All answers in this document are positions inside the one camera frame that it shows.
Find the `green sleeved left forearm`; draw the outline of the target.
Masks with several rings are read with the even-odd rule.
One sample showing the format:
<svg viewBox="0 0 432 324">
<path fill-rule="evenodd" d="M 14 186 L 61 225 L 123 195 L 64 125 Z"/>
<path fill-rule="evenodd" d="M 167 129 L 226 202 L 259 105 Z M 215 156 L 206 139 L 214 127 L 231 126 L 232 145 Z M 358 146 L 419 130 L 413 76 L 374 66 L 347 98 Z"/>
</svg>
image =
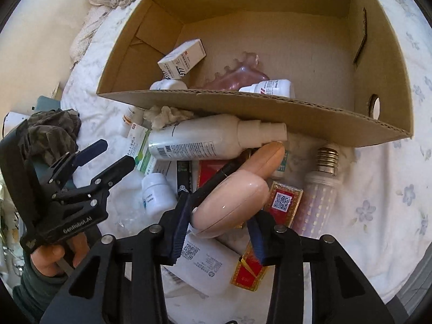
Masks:
<svg viewBox="0 0 432 324">
<path fill-rule="evenodd" d="M 13 300 L 30 323 L 39 323 L 67 278 L 66 274 L 42 275 L 32 264 L 30 256 L 25 254 L 21 282 L 12 290 Z"/>
</svg>

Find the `person's left hand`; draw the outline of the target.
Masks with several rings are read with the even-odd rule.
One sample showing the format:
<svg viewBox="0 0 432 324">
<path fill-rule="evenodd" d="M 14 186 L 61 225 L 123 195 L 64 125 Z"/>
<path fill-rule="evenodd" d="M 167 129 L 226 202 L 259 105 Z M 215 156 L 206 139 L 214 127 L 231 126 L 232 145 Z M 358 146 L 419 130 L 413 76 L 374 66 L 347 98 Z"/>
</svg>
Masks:
<svg viewBox="0 0 432 324">
<path fill-rule="evenodd" d="M 76 268 L 89 253 L 89 245 L 84 232 L 75 235 L 70 240 L 70 249 L 74 257 L 72 266 Z M 36 249 L 30 255 L 33 266 L 43 275 L 48 277 L 57 276 L 63 270 L 57 264 L 65 256 L 65 248 L 61 244 L 45 245 Z"/>
</svg>

